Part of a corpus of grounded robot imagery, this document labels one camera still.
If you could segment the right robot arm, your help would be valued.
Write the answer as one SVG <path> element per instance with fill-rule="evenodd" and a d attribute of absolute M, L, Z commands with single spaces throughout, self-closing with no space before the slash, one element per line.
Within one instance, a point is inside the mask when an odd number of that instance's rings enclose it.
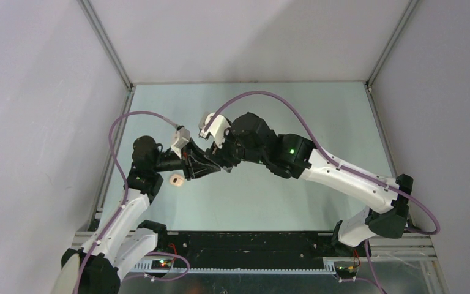
<path fill-rule="evenodd" d="M 348 220 L 339 221 L 331 240 L 332 250 L 349 255 L 374 236 L 399 239 L 408 221 L 408 199 L 397 192 L 411 187 L 412 178 L 381 177 L 353 166 L 332 154 L 323 156 L 315 144 L 300 135 L 277 135 L 265 120 L 246 113 L 233 122 L 207 113 L 199 123 L 200 137 L 213 137 L 206 158 L 230 172 L 241 162 L 265 166 L 281 178 L 320 183 L 365 204 Z"/>

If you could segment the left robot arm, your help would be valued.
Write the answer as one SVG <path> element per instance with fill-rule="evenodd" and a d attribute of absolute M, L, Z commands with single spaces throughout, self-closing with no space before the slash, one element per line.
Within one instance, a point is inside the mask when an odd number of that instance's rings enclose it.
<path fill-rule="evenodd" d="M 138 220 L 157 196 L 162 172 L 175 170 L 182 170 L 186 179 L 197 179 L 219 172 L 220 167 L 190 138 L 176 137 L 167 150 L 150 136 L 137 138 L 130 171 L 122 176 L 123 196 L 116 210 L 79 249 L 67 249 L 52 292 L 117 293 L 130 270 L 145 257 L 170 267 L 179 260 L 184 271 L 178 278 L 188 274 L 191 264 L 170 246 L 166 226 Z"/>

